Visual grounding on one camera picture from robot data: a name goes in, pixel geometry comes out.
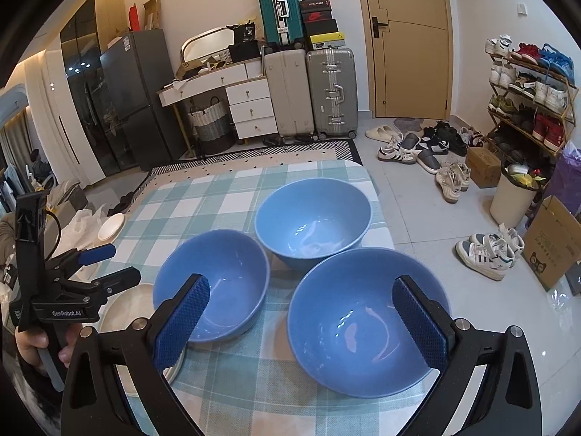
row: curtain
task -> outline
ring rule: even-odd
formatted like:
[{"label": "curtain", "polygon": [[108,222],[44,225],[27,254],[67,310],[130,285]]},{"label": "curtain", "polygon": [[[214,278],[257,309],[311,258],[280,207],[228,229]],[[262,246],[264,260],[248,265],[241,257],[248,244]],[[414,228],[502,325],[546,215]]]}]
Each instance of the curtain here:
[{"label": "curtain", "polygon": [[32,145],[28,136],[26,112],[22,110],[0,129],[0,146],[8,164],[13,164],[21,179],[27,179],[26,166],[32,165]]}]

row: red sneaker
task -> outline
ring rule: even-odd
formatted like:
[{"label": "red sneaker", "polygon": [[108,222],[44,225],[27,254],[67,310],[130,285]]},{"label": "red sneaker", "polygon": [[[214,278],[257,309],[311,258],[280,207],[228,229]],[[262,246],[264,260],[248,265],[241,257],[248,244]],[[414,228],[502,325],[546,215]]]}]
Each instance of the red sneaker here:
[{"label": "red sneaker", "polygon": [[565,137],[563,125],[555,118],[549,118],[548,121],[549,124],[547,126],[548,129],[547,135],[544,139],[544,145],[549,149],[557,152],[561,148],[561,144],[563,144],[563,138]]},{"label": "red sneaker", "polygon": [[533,130],[533,137],[537,141],[544,141],[545,136],[547,135],[547,127],[551,121],[542,114],[537,114],[535,118],[535,129]]},{"label": "red sneaker", "polygon": [[539,65],[538,60],[541,58],[541,55],[539,54],[539,48],[537,46],[521,42],[519,47],[520,49],[518,51],[511,53],[511,57],[522,60],[523,62]]}]

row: light blue bowl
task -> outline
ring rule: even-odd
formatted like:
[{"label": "light blue bowl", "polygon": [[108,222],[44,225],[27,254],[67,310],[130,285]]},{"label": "light blue bowl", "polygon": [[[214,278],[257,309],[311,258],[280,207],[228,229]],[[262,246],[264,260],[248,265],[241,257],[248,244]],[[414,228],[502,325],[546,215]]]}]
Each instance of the light blue bowl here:
[{"label": "light blue bowl", "polygon": [[288,313],[290,347],[317,382],[345,395],[394,395],[429,367],[391,302],[393,281],[409,275],[450,311],[438,279],[405,254],[361,247],[329,257],[297,286]]},{"label": "light blue bowl", "polygon": [[270,281],[270,264],[260,245],[239,231],[214,230],[188,239],[162,265],[153,285],[153,305],[172,298],[190,278],[210,282],[210,303],[190,342],[242,334],[255,323]]},{"label": "light blue bowl", "polygon": [[333,178],[289,183],[262,203],[256,235],[290,268],[307,272],[358,245],[371,224],[371,204],[357,187]]}]

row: refrigerator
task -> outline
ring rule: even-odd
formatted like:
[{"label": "refrigerator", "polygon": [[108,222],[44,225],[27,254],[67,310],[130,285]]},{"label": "refrigerator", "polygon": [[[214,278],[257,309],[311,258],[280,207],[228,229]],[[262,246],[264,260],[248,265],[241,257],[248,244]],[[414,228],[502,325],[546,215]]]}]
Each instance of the refrigerator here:
[{"label": "refrigerator", "polygon": [[101,55],[127,142],[141,170],[177,161],[186,146],[171,107],[157,91],[174,79],[162,29],[130,32]]}]

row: beige trash can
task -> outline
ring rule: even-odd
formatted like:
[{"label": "beige trash can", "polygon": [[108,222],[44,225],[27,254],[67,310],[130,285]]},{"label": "beige trash can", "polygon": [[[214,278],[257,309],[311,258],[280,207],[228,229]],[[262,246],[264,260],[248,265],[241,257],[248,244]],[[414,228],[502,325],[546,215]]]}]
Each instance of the beige trash can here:
[{"label": "beige trash can", "polygon": [[536,182],[532,187],[524,186],[513,179],[504,167],[501,171],[490,214],[498,224],[504,223],[507,228],[515,228],[527,213],[539,186]]}]

